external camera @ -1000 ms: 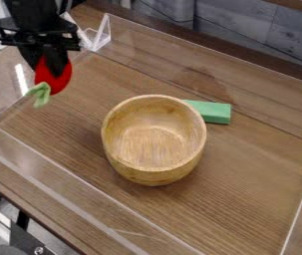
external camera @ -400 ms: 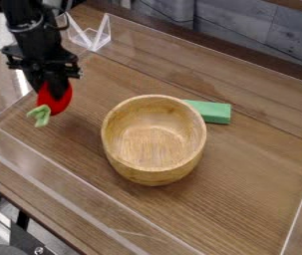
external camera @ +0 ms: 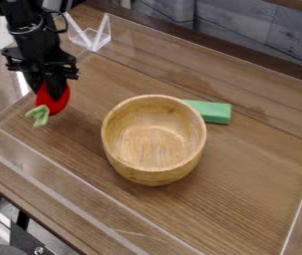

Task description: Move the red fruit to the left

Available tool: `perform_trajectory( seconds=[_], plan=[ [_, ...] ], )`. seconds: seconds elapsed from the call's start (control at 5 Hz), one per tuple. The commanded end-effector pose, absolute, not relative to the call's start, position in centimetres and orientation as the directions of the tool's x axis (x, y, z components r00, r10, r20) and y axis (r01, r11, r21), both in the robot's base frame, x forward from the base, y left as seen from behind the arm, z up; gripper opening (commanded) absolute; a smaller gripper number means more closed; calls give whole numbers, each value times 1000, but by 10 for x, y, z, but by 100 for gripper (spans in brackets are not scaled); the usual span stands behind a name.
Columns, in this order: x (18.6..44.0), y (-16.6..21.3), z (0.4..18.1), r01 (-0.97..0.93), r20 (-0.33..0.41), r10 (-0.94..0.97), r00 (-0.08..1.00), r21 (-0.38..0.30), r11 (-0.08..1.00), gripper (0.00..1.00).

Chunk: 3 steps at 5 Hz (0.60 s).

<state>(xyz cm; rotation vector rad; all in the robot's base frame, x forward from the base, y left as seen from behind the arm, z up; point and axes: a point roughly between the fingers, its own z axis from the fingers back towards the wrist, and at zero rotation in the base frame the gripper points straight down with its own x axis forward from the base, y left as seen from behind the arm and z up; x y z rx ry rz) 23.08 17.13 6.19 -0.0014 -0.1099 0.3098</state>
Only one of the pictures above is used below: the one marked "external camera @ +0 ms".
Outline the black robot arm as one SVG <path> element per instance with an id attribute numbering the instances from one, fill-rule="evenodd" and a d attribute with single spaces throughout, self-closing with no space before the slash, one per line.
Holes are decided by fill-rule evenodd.
<path id="1" fill-rule="evenodd" d="M 46 87 L 54 101 L 62 98 L 67 81 L 79 79 L 77 57 L 62 48 L 61 34 L 69 32 L 69 21 L 58 29 L 54 15 L 66 15 L 43 7 L 43 0 L 0 0 L 0 16 L 17 46 L 5 48 L 10 71 L 23 73 L 35 93 Z"/>

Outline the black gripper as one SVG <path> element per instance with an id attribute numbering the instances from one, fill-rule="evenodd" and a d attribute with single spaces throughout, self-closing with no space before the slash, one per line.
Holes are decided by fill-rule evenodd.
<path id="1" fill-rule="evenodd" d="M 79 79 L 77 57 L 61 48 L 61 33 L 55 24 L 30 24 L 29 26 L 9 27 L 17 46 L 5 48 L 2 55 L 7 59 L 10 71 L 25 73 L 26 81 L 34 93 L 38 93 L 47 82 L 47 91 L 54 101 L 58 101 L 67 89 L 67 79 Z"/>

